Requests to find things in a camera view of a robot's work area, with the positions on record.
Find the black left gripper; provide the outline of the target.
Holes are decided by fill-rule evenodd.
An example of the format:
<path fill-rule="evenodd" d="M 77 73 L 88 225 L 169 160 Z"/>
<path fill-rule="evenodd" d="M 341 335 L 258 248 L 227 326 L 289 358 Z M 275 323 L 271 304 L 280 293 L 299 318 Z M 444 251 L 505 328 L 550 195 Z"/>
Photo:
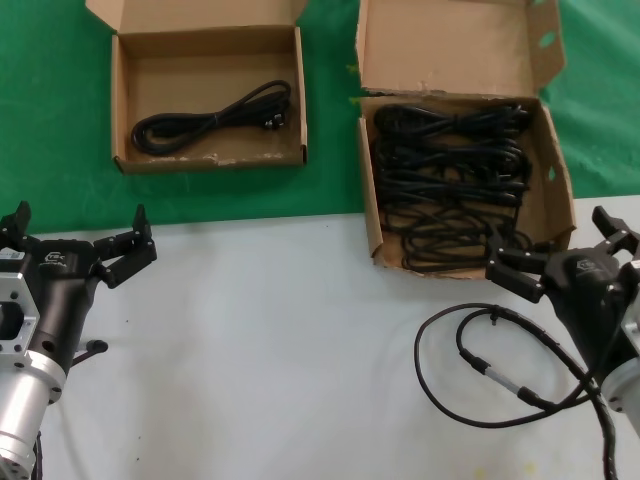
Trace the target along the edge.
<path fill-rule="evenodd" d="M 157 260 L 151 225 L 139 204 L 130 231 L 92 244 L 26 237 L 30 220 L 30 205 L 21 201 L 1 219 L 1 248 L 27 254 L 27 284 L 39 313 L 29 349 L 69 369 L 99 279 L 115 289 Z"/>

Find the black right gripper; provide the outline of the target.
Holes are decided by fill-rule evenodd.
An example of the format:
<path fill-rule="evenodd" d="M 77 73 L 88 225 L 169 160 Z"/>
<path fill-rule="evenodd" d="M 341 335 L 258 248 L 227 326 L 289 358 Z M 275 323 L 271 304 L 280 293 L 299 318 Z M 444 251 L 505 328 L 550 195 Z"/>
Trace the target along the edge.
<path fill-rule="evenodd" d="M 636 274 L 614 257 L 635 257 L 635 232 L 620 218 L 596 206 L 592 222 L 603 240 L 592 248 L 549 255 L 503 246 L 499 232 L 487 238 L 485 278 L 531 303 L 544 293 L 597 381 L 636 357 L 629 340 L 617 331 L 636 296 Z M 542 276 L 542 282 L 531 277 Z"/>

